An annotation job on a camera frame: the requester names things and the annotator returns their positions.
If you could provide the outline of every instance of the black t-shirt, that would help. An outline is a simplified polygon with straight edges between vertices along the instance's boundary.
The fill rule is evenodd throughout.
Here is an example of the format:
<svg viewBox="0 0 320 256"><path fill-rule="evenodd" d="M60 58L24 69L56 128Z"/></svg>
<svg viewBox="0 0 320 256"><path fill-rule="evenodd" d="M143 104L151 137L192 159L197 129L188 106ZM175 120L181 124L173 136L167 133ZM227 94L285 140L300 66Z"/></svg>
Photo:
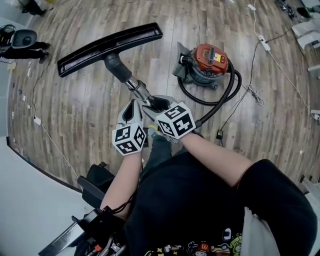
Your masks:
<svg viewBox="0 0 320 256"><path fill-rule="evenodd" d="M305 196L268 160L235 188L183 153L146 174L132 205L124 233L133 256L239 256L245 206L269 224L281 255L307 256L317 233Z"/></svg>

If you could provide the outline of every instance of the wooden floor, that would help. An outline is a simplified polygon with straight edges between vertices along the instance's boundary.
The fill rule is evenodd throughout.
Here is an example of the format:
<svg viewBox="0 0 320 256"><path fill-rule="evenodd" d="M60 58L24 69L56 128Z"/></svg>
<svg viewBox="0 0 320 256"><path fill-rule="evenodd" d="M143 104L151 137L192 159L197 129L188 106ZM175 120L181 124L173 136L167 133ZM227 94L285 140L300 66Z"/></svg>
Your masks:
<svg viewBox="0 0 320 256"><path fill-rule="evenodd" d="M242 74L243 85L250 80L251 62L257 37L254 12L247 7L253 1L234 0L67 0L56 1L45 17L37 17L30 28L40 41L52 44L51 59L43 65L19 60L9 89L8 131L11 145L36 166L51 175L76 185L75 175L34 120L36 116L56 142L78 175L85 175L92 164L101 161L116 173L122 157L112 146L111 131L119 111L129 101L130 93L105 68L103 62L90 65L60 78L57 61L86 44L121 31L157 22L163 38L127 50L122 61L135 77L147 84L151 94L169 95L191 108L197 120L210 107L199 105L182 93L177 78L171 74L177 59L177 42L188 48L200 43L214 44L224 50L235 69ZM283 34L292 24L273 0L256 1L256 31L266 39ZM307 47L301 51L295 36L269 43L271 53L300 90L311 109L320 109L320 82L309 66L320 63L320 51ZM207 101L218 100L229 76L220 81L216 91L188 85L188 90ZM261 45L253 65L252 85L259 90L264 106L248 93L224 127L223 143L253 161L273 161L295 183L301 174L320 174L320 126L308 115L299 95ZM231 108L245 90L224 104L214 118L201 128L201 134L213 143L216 133L231 113ZM148 159L150 149L144 150Z"/></svg>

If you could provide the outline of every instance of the vacuum hose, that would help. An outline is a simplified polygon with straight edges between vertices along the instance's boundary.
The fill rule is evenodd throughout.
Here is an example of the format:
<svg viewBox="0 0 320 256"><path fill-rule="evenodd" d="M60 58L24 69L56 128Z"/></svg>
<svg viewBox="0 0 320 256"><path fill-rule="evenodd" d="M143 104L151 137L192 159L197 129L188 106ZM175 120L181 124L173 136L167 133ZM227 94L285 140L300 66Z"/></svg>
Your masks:
<svg viewBox="0 0 320 256"><path fill-rule="evenodd" d="M181 90L183 91L183 93L189 97L191 100L201 104L201 105L206 105L206 106L214 106L207 114L205 114L202 118L200 118L199 120L195 121L195 126L197 128L199 128L200 126L202 126L206 121L208 121L208 119L210 119L223 105L223 103L226 103L227 101L231 100L240 90L241 88L241 84L242 84L242 77L240 75L240 73L234 69L234 65L232 64L232 62L230 61L230 59L228 59L228 71L230 72L230 80L229 80L229 84L228 87L226 88L226 90L224 91L222 97L220 98L219 101L214 101L214 102L208 102L208 101L204 101L202 99L199 99L195 96L193 96L190 92L187 91L187 89L185 88L181 77L178 77L178 84L181 88ZM238 78L238 84L234 90L234 92L230 94L232 87L234 86L234 82L235 82L235 75Z"/></svg>

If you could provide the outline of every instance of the power strip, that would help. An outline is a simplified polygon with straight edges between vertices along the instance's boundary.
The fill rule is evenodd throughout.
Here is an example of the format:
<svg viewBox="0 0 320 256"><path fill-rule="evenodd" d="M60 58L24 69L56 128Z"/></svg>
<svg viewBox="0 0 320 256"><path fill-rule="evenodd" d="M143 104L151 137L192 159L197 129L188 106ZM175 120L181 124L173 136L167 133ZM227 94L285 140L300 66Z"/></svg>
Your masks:
<svg viewBox="0 0 320 256"><path fill-rule="evenodd" d="M259 41L262 44L263 48L269 52L271 50L269 44L266 43L266 39L263 35L258 35Z"/></svg>

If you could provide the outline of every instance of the black sleeve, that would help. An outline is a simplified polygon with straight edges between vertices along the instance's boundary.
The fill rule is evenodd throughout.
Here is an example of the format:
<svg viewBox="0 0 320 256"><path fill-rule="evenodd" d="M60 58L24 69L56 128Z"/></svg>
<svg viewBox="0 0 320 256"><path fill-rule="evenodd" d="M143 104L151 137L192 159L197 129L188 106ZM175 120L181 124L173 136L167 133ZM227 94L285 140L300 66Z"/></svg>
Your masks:
<svg viewBox="0 0 320 256"><path fill-rule="evenodd" d="M317 216L305 195L272 162L254 163L241 178L238 191L252 213L270 226L280 255L309 255Z"/></svg>

